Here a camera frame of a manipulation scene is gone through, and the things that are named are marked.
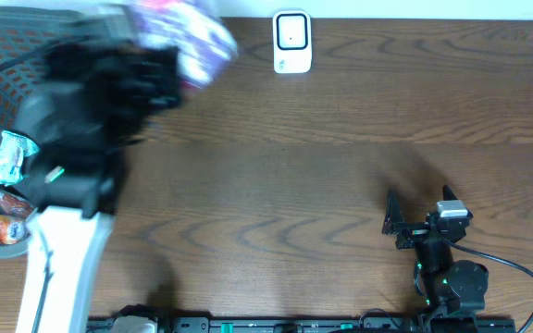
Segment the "purple white snack package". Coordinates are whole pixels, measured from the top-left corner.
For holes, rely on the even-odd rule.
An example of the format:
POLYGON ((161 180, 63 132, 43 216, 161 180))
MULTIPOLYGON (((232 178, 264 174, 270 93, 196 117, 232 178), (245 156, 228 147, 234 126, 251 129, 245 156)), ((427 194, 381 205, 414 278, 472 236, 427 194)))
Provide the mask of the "purple white snack package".
POLYGON ((128 9, 140 46, 178 49, 178 71, 189 90, 206 89, 238 57, 212 0, 135 0, 128 9))

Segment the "teal snack packet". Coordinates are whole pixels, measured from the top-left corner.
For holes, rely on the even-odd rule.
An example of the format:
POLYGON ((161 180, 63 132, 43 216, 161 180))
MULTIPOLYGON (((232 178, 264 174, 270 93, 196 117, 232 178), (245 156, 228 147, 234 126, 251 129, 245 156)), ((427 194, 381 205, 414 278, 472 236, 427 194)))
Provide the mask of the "teal snack packet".
POLYGON ((0 185, 11 186, 24 178, 24 159, 37 154, 40 147, 32 139, 16 132, 4 130, 0 142, 0 185))

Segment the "small orange tissue pack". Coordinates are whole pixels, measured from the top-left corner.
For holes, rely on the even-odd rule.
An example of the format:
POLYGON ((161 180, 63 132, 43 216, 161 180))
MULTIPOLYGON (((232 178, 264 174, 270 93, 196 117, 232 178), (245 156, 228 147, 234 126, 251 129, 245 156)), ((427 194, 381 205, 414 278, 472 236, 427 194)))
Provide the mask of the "small orange tissue pack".
POLYGON ((0 215, 0 244, 16 244, 27 236, 28 230, 24 219, 0 215))

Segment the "orange snack bar wrapper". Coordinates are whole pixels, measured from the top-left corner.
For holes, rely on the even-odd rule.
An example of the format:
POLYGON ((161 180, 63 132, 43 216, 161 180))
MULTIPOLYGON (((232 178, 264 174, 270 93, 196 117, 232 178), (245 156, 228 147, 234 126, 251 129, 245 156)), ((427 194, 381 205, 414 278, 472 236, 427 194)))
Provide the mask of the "orange snack bar wrapper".
POLYGON ((24 198, 5 190, 0 190, 0 208, 10 216, 27 218, 34 207, 24 198))

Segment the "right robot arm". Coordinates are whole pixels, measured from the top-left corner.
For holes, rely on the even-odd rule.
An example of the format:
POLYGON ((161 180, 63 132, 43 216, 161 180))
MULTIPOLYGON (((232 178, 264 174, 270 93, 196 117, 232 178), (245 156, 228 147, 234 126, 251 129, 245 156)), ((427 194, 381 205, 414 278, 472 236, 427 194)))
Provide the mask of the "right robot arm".
POLYGON ((397 249, 415 251, 415 290, 441 315, 473 315, 485 308, 488 269, 452 256, 452 246, 466 236, 472 218, 471 211, 447 185, 442 187, 442 199, 423 222, 406 221, 397 196, 388 192, 382 233, 396 237, 397 249))

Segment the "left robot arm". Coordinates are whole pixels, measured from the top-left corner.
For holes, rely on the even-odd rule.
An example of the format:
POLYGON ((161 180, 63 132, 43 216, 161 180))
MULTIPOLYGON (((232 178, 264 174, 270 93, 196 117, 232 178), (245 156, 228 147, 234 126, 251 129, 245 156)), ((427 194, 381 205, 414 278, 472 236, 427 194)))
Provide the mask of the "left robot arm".
POLYGON ((43 52, 16 133, 37 145, 18 192, 33 206, 19 332, 82 332, 128 167, 148 118, 181 103, 175 45, 144 47, 129 23, 76 23, 43 52))

